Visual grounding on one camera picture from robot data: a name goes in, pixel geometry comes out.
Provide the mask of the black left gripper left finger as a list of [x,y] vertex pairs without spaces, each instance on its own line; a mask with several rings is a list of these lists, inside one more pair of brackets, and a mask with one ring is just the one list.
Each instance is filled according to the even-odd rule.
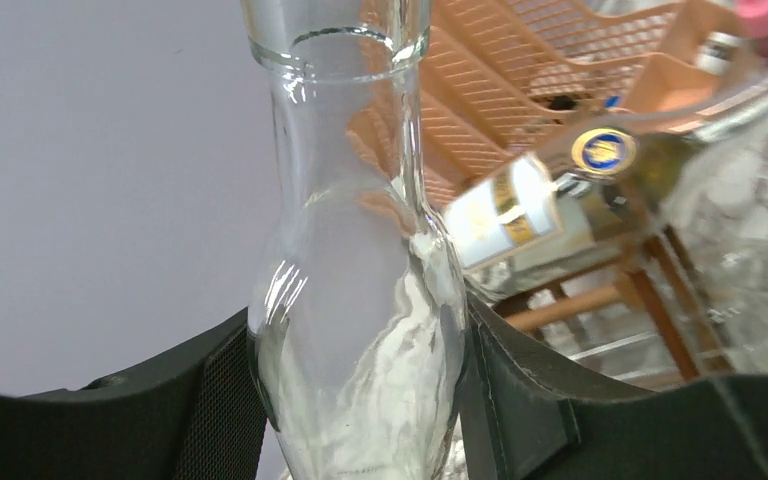
[[246,316],[78,390],[0,395],[0,479],[252,479]]

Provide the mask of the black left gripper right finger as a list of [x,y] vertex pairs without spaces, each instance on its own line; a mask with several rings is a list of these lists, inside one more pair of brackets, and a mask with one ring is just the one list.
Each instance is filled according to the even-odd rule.
[[768,375],[651,392],[471,299],[460,420],[472,479],[768,479]]

